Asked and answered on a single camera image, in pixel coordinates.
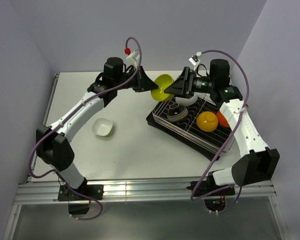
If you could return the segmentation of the white ribbed bowl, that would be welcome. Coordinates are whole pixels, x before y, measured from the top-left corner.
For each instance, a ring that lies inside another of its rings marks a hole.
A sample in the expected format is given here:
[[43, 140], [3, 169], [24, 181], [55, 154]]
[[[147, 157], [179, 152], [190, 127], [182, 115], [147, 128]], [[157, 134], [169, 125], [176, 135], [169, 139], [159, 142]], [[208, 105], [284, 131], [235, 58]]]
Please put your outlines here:
[[182, 98], [182, 97], [176, 97], [175, 102], [184, 105], [184, 106], [190, 106], [194, 104], [198, 100], [198, 95], [194, 94], [191, 98]]

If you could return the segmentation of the green round bowl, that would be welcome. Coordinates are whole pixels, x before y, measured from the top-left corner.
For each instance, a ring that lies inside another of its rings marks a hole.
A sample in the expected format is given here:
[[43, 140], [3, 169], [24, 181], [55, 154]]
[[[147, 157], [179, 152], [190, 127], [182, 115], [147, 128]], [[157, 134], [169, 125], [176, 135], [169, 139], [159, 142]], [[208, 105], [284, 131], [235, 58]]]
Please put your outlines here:
[[165, 89], [174, 83], [172, 76], [162, 74], [154, 80], [154, 83], [158, 85], [158, 88], [150, 91], [153, 100], [157, 102], [167, 102], [174, 97], [173, 94], [165, 93]]

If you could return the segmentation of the brown patterned bowl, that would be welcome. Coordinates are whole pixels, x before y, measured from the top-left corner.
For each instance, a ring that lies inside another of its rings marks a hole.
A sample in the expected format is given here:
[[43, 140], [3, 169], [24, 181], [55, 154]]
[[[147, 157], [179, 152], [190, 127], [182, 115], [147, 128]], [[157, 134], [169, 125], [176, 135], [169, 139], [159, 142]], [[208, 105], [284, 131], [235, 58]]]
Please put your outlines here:
[[183, 120], [188, 115], [188, 109], [179, 103], [173, 103], [167, 111], [167, 120], [169, 122], [177, 122]]

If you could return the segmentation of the orange round bowl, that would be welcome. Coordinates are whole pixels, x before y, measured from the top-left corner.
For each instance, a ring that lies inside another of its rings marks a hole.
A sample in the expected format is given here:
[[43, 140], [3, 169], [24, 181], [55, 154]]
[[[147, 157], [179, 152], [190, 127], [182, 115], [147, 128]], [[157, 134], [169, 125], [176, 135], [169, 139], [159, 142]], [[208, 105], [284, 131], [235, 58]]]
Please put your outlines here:
[[210, 111], [204, 111], [196, 118], [196, 124], [204, 132], [213, 132], [218, 127], [218, 118], [216, 114]]

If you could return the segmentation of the white bowl orange outside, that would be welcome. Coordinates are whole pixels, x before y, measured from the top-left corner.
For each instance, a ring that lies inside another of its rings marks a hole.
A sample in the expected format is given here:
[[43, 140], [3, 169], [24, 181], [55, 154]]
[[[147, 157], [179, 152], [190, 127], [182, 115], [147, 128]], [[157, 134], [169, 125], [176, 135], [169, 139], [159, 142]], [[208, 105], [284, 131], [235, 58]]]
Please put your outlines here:
[[225, 127], [225, 128], [230, 128], [229, 123], [227, 122], [226, 118], [223, 116], [223, 114], [218, 110], [216, 113], [217, 119], [218, 119], [218, 123]]

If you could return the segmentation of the white square bowl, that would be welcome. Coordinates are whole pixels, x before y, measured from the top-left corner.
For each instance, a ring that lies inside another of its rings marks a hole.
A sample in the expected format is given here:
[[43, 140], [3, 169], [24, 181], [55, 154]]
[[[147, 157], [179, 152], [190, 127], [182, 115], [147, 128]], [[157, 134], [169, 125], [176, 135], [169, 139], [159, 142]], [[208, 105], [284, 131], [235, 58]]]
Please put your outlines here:
[[92, 125], [92, 132], [96, 136], [106, 137], [113, 128], [113, 122], [107, 118], [98, 118]]

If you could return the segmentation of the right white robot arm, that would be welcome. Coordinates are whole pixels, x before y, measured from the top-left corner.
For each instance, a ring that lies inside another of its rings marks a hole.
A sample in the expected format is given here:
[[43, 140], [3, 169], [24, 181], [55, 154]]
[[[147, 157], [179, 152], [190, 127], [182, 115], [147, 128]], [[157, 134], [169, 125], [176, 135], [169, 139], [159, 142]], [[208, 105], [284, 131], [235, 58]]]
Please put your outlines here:
[[207, 76], [198, 76], [185, 67], [180, 76], [168, 86], [166, 94], [190, 98], [194, 93], [207, 93], [228, 122], [235, 138], [240, 159], [229, 168], [210, 172], [207, 191], [219, 194], [224, 185], [245, 186], [272, 178], [280, 155], [277, 149], [269, 148], [258, 133], [246, 109], [246, 97], [230, 83], [230, 65], [225, 59], [213, 59]]

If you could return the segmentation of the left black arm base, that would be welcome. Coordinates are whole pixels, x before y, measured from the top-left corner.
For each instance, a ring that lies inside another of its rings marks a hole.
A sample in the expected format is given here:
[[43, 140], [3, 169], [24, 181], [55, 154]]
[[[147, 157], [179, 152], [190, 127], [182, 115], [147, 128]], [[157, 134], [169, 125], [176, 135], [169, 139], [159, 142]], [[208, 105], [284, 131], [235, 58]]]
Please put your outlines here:
[[58, 202], [68, 202], [68, 213], [74, 217], [86, 215], [92, 202], [100, 206], [99, 216], [103, 211], [100, 200], [103, 199], [104, 186], [102, 184], [88, 184], [80, 189], [72, 189], [67, 185], [61, 185], [57, 196]]

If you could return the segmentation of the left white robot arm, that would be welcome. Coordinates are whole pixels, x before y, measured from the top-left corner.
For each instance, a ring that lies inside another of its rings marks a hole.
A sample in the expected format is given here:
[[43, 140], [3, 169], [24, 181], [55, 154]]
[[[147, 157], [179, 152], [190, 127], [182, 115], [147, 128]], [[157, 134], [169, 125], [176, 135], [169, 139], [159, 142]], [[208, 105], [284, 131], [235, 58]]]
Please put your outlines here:
[[133, 54], [125, 60], [108, 58], [103, 71], [87, 88], [80, 101], [50, 126], [41, 125], [36, 130], [36, 155], [53, 168], [76, 200], [86, 197], [88, 187], [87, 179], [74, 163], [71, 141], [90, 118], [118, 95], [119, 90], [131, 88], [141, 93], [158, 88], [145, 73], [141, 61], [141, 56]]

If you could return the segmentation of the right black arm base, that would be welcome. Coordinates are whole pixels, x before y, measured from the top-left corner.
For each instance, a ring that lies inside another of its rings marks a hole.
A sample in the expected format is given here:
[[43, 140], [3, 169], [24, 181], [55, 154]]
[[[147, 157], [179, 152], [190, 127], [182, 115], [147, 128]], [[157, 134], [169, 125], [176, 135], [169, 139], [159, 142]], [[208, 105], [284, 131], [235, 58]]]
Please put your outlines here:
[[199, 197], [201, 195], [217, 190], [217, 192], [214, 192], [213, 194], [209, 195], [209, 197], [215, 198], [205, 199], [204, 204], [209, 211], [222, 211], [226, 208], [226, 197], [235, 195], [235, 189], [233, 187], [221, 189], [225, 186], [226, 185], [216, 185], [213, 179], [203, 180], [202, 183], [199, 185], [198, 189], [196, 190], [194, 197]]

